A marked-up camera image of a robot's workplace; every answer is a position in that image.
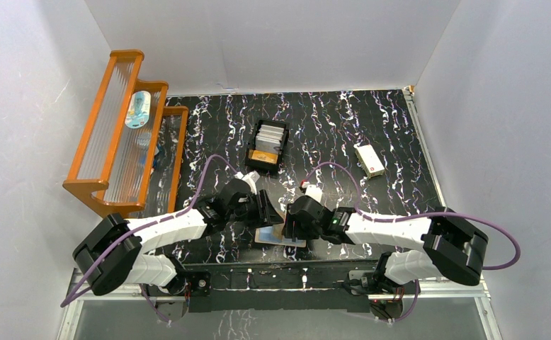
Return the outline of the tan blue card holder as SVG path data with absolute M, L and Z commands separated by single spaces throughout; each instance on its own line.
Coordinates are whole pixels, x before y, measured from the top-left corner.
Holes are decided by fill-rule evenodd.
M 277 231 L 275 226 L 261 227 L 256 230 L 254 241 L 258 244 L 282 245 L 286 247 L 307 246 L 305 240 L 292 240 L 283 236 L 281 231 Z

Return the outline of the black plastic card bin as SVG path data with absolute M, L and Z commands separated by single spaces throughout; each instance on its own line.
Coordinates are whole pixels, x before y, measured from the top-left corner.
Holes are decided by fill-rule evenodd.
M 280 145 L 272 144 L 270 142 L 261 141 L 256 138 L 256 134 L 259 131 L 259 127 L 263 124 L 266 125 L 273 125 L 278 126 L 285 129 L 284 132 L 284 138 Z M 275 174 L 278 172 L 280 164 L 283 161 L 283 155 L 286 148 L 286 144 L 288 142 L 288 138 L 290 136 L 290 124 L 283 121 L 277 121 L 277 120 L 267 120 L 267 119 L 259 119 L 257 120 L 252 133 L 250 140 L 247 143 L 246 146 L 246 154 L 244 159 L 244 164 L 246 166 L 251 167 L 252 169 L 265 172 L 267 174 Z M 277 164 L 267 164 L 260 161 L 253 161 L 249 158 L 250 150 L 260 150 L 263 152 L 270 152 L 273 154 L 278 154 L 278 163 Z

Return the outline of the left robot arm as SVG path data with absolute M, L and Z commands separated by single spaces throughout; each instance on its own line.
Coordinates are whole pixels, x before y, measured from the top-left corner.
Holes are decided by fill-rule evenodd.
M 106 295 L 123 284 L 154 285 L 170 295 L 198 287 L 200 271 L 155 250 L 221 232 L 230 222 L 248 228 L 279 225 L 283 217 L 265 190 L 250 180 L 232 179 L 217 195 L 198 199 L 189 210 L 141 219 L 113 213 L 103 218 L 73 251 L 73 258 L 94 295 Z

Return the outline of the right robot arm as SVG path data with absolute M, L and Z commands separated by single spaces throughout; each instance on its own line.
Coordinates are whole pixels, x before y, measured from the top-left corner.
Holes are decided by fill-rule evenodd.
M 370 215 L 350 207 L 330 210 L 309 195 L 287 206 L 283 231 L 293 240 L 402 248 L 383 253 L 368 279 L 368 285 L 383 293 L 432 277 L 475 286 L 488 245 L 485 233 L 453 211 L 439 209 L 427 217 Z

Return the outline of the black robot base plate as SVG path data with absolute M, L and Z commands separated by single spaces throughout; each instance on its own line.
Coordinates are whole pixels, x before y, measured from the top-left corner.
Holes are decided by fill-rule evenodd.
M 157 302 L 182 302 L 190 313 L 225 310 L 345 310 L 402 313 L 416 285 L 386 283 L 374 259 L 189 264 L 169 287 L 146 284 Z

